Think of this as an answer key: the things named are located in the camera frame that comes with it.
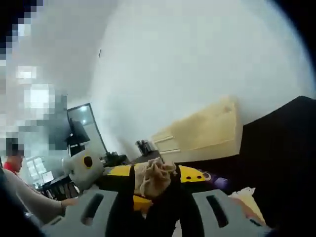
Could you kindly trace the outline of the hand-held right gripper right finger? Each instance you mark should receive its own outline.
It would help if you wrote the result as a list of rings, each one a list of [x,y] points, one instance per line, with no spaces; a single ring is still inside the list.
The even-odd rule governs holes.
[[[265,237],[270,227],[248,219],[238,205],[220,189],[204,187],[205,177],[191,167],[178,165],[175,183],[180,187],[180,224],[184,237]],[[231,194],[251,195],[248,188]]]

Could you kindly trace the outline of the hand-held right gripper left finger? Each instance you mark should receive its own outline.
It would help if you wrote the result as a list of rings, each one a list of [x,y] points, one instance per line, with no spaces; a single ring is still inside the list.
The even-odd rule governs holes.
[[[66,209],[42,227],[47,237],[131,237],[134,234],[135,172],[132,166],[128,179],[118,192],[88,190],[74,206]]]

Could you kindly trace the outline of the person's right hand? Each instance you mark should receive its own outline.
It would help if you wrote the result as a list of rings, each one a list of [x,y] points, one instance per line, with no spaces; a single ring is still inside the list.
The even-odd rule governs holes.
[[[241,209],[248,219],[253,219],[262,226],[266,226],[266,222],[262,213],[251,195],[233,196],[230,195],[235,203],[241,206]]]

